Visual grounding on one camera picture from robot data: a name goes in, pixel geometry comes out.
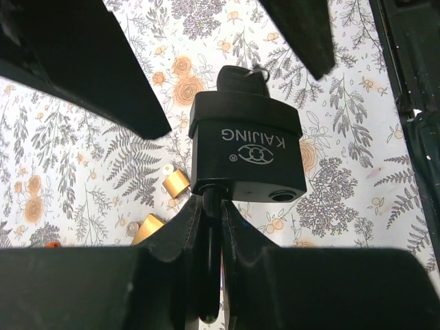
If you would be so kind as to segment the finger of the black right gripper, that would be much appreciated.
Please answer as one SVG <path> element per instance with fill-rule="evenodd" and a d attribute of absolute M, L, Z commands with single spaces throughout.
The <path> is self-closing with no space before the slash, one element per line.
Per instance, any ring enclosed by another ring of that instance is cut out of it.
<path fill-rule="evenodd" d="M 1 75 L 145 140 L 171 130 L 120 24 L 102 1 L 2 1 Z"/>

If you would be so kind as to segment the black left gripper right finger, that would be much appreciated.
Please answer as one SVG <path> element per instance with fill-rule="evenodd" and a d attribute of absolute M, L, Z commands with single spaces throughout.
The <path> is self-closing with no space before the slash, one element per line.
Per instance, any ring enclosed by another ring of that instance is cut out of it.
<path fill-rule="evenodd" d="M 227 329 L 438 329 L 419 261 L 393 248 L 280 247 L 222 205 Z"/>

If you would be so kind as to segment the black Kaijing padlock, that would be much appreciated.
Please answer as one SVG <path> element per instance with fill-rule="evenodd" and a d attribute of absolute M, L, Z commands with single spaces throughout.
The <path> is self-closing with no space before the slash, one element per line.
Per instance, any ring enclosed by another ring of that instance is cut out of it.
<path fill-rule="evenodd" d="M 205 91 L 190 112 L 191 190 L 197 202 L 199 317 L 228 329 L 291 329 L 286 294 L 294 252 L 253 227 L 236 202 L 287 203 L 306 193 L 295 108 L 267 96 Z"/>

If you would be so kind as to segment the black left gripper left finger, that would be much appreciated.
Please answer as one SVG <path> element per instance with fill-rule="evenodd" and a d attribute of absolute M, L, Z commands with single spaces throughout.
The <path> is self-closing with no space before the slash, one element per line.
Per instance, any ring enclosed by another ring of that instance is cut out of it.
<path fill-rule="evenodd" d="M 2 329 L 197 329 L 201 200 L 134 246 L 1 251 Z"/>

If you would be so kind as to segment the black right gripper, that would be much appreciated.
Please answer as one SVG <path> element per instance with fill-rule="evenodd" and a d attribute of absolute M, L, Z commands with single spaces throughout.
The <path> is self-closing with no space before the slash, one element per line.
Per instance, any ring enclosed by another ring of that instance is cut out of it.
<path fill-rule="evenodd" d="M 336 65 L 326 0 L 260 0 L 288 45 L 320 80 Z M 439 2 L 371 1 L 423 209 L 439 219 Z"/>

